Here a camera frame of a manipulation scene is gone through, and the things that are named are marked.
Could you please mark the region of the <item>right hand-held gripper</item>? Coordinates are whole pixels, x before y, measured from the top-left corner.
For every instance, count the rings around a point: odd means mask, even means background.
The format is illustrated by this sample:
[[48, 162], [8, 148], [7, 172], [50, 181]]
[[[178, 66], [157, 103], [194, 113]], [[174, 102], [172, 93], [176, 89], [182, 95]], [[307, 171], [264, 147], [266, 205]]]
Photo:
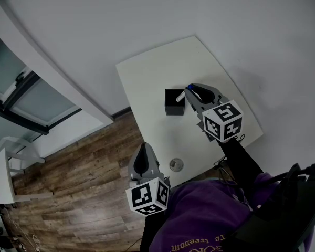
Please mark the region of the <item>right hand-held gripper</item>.
[[185, 88], [185, 96], [194, 111], [202, 111], [198, 126], [210, 141], [225, 142], [241, 133], [244, 125], [244, 113], [235, 100], [206, 110], [205, 103], [216, 103], [222, 97], [214, 87], [192, 83]]

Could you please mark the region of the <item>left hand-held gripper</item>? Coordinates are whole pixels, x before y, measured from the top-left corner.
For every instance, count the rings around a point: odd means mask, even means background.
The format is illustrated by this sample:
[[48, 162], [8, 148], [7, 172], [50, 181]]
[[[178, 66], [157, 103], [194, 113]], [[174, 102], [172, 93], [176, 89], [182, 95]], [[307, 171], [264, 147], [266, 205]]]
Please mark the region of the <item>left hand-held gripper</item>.
[[[147, 142], [142, 143], [133, 154], [128, 172], [129, 188], [125, 193], [130, 210], [145, 217], [165, 211], [170, 195], [170, 179], [160, 173], [159, 162]], [[141, 177], [143, 173], [151, 176]]]

